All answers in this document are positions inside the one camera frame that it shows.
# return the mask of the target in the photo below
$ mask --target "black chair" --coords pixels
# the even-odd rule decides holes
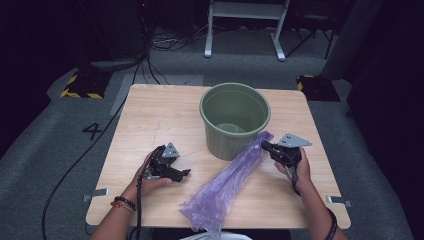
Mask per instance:
[[[310,37],[315,37],[317,31],[322,31],[329,42],[324,58],[327,60],[334,34],[342,28],[344,20],[347,18],[353,3],[353,0],[344,0],[341,4],[334,4],[334,1],[333,4],[331,4],[329,1],[323,0],[293,1],[292,5],[289,7],[289,26],[287,26],[286,29],[295,29],[301,42],[294,47],[286,57],[289,57]],[[299,34],[300,29],[309,30],[311,33],[306,36],[306,38],[302,39]],[[330,38],[328,38],[326,34],[327,31],[331,31]]]

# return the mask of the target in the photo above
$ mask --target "table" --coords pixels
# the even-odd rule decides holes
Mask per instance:
[[[212,56],[213,17],[232,17],[278,20],[276,32],[271,33],[271,40],[274,44],[278,60],[286,60],[283,49],[281,48],[280,41],[278,39],[281,34],[281,28],[283,27],[284,19],[286,18],[289,3],[290,0],[285,0],[283,4],[219,2],[210,0],[205,57],[209,58]]]
[[[98,225],[110,209],[109,203],[125,189],[145,156],[159,145],[172,142],[180,153],[173,168],[192,169],[181,183],[172,183],[143,197],[142,225],[146,227],[189,227],[179,212],[180,204],[202,184],[210,181],[229,161],[215,158],[207,149],[199,102],[209,87],[136,84],[130,89],[97,188],[109,189],[94,197],[86,221]],[[313,142],[305,150],[310,159],[312,180],[325,201],[340,192],[321,143],[305,96],[300,91],[259,90],[271,107],[265,130],[277,142],[286,132]],[[350,226],[342,204],[326,205],[338,224]],[[136,214],[131,220],[136,225]],[[267,158],[236,196],[224,228],[306,228],[301,199],[286,176]]]

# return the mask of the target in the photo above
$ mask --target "person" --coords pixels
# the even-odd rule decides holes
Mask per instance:
[[[311,172],[309,160],[306,156],[305,150],[300,148],[302,153],[302,160],[297,167],[297,175],[299,177],[296,183],[296,189],[299,191],[302,203],[306,212],[306,219],[312,240],[327,239],[330,229],[332,229],[332,217],[324,202],[322,201],[318,191],[311,180]],[[287,175],[287,171],[281,163],[275,162],[275,167],[283,174]],[[137,197],[137,179],[141,173],[141,167],[137,170],[133,180],[126,187],[121,194],[121,197],[136,202]],[[143,179],[143,192],[145,196],[155,190],[156,188],[166,186],[172,182],[169,178],[158,179]],[[126,234],[130,224],[132,209],[128,206],[120,207],[122,205],[115,205],[112,207],[104,219],[100,222],[94,233],[91,235],[91,240],[105,240],[105,239],[126,239]],[[333,236],[334,240],[347,239],[344,232],[337,226]]]

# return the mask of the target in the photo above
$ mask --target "bucket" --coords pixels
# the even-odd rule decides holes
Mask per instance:
[[[206,144],[215,157],[233,160],[266,127],[271,109],[265,97],[240,83],[223,83],[200,100]]]

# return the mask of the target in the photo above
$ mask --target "purple plastic bag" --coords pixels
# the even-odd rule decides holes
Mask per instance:
[[[268,156],[261,148],[261,142],[270,141],[273,137],[267,131],[259,133],[221,173],[199,187],[181,205],[180,212],[193,231],[204,229],[211,239],[221,239],[221,229],[236,194]]]

